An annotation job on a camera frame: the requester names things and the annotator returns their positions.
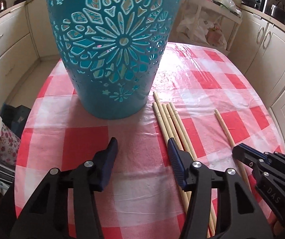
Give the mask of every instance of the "bundle of chopsticks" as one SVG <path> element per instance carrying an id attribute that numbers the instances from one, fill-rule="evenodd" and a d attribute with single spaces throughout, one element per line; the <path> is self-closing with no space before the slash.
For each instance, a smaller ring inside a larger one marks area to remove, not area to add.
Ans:
<path id="1" fill-rule="evenodd" d="M 168 144 L 168 140 L 170 138 L 174 138 L 179 149 L 189 152 L 193 160 L 196 161 L 197 160 L 196 152 L 188 136 L 187 130 L 179 116 L 179 113 L 176 110 L 175 105 L 172 102 L 170 102 L 169 104 L 161 104 L 158 94 L 156 92 L 154 92 L 154 98 L 156 102 L 154 102 L 152 106 L 153 106 L 155 115 L 157 117 L 164 140 L 166 142 L 166 146 Z M 233 148 L 235 144 L 230 134 L 230 131 L 228 130 L 218 110 L 215 110 L 215 114 L 224 132 L 226 133 L 226 136 L 229 139 L 231 147 Z M 237 164 L 238 170 L 240 171 L 240 174 L 243 180 L 250 188 L 248 176 L 243 167 L 243 164 L 239 161 L 236 161 L 236 164 Z M 179 191 L 180 191 L 185 213 L 187 213 L 189 202 L 190 202 L 190 197 L 191 197 L 191 192 L 184 192 L 181 190 L 180 187 L 179 187 Z M 215 235 L 216 223 L 217 223 L 217 217 L 216 217 L 215 210 L 214 210 L 214 207 L 211 201 L 210 216 L 209 216 L 209 229 L 207 232 L 207 238 L 210 237 L 210 233 L 211 233 L 211 236 Z"/>

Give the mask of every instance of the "flower cutout pattern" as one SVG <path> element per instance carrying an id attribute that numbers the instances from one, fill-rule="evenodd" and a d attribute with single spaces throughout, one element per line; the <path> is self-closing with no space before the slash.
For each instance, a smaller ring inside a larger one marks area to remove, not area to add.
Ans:
<path id="1" fill-rule="evenodd" d="M 85 7 L 61 24 L 52 23 L 57 46 L 70 68 L 93 75 L 109 95 L 109 84 L 126 84 L 110 96 L 122 102 L 155 73 L 170 33 L 172 18 L 163 0 L 85 0 Z"/>
<path id="2" fill-rule="evenodd" d="M 62 5 L 64 0 L 56 0 L 57 1 L 57 5 Z"/>

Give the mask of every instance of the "red and white checkered tablecloth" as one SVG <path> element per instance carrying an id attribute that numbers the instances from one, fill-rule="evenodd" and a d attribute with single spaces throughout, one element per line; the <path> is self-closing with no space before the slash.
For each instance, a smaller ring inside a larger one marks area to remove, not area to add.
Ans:
<path id="1" fill-rule="evenodd" d="M 146 106 L 121 120 L 97 119 L 87 113 L 59 61 L 35 101 L 22 136 L 15 177 L 17 214 L 49 169 L 76 168 L 116 137 L 119 151 L 110 183 L 96 196 L 105 238 L 179 238 L 185 214 L 152 110 L 154 90 L 162 102 L 176 105 L 199 160 L 210 168 L 225 171 L 236 167 L 214 115 L 216 108 L 235 143 L 262 152 L 284 152 L 275 124 L 255 90 L 214 49 L 168 43 Z M 252 175 L 249 180 L 253 187 Z M 69 228 L 76 237 L 72 193 L 70 190 Z M 253 193 L 271 221 L 271 210 L 255 190 Z M 215 207 L 216 197 L 213 190 Z"/>

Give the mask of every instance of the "table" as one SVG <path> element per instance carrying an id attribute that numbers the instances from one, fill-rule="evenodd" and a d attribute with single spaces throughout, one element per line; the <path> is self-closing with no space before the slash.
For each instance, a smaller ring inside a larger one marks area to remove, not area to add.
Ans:
<path id="1" fill-rule="evenodd" d="M 236 144 L 259 151 L 284 152 L 279 133 L 240 71 L 220 52 L 199 46 L 168 43 L 149 99 L 135 115 L 121 120 L 97 119 L 81 106 L 59 61 L 35 101 L 20 146 L 15 175 L 16 212 L 49 169 L 76 168 L 119 143 L 109 185 L 96 202 L 106 239 L 177 239 L 185 214 L 166 146 L 152 110 L 152 91 L 173 102 L 186 126 L 199 160 L 210 168 L 235 168 L 231 147 L 214 109 L 225 120 Z M 251 169 L 246 169 L 254 186 Z M 265 215 L 274 215 L 253 190 Z M 73 191 L 69 191 L 69 230 L 75 237 Z M 212 200 L 216 207 L 217 192 Z"/>

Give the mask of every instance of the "silver screw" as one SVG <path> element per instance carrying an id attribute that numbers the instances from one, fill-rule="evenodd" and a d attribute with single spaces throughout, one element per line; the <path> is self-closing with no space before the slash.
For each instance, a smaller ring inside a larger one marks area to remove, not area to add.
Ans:
<path id="1" fill-rule="evenodd" d="M 51 169 L 51 170 L 49 171 L 49 173 L 50 173 L 51 175 L 56 175 L 56 174 L 58 173 L 58 169 L 57 169 L 57 168 L 53 168 L 53 169 Z"/>
<path id="2" fill-rule="evenodd" d="M 92 161 L 87 161 L 87 162 L 84 163 L 84 166 L 87 167 L 87 168 L 88 167 L 92 167 L 93 165 L 94 165 L 94 163 Z"/>
<path id="3" fill-rule="evenodd" d="M 192 163 L 192 166 L 193 166 L 194 168 L 200 168 L 201 165 L 202 165 L 201 162 L 198 162 L 198 161 L 195 161 L 195 162 Z"/>
<path id="4" fill-rule="evenodd" d="M 229 173 L 230 175 L 235 175 L 236 174 L 236 170 L 232 169 L 232 168 L 229 168 L 227 170 L 227 173 Z"/>

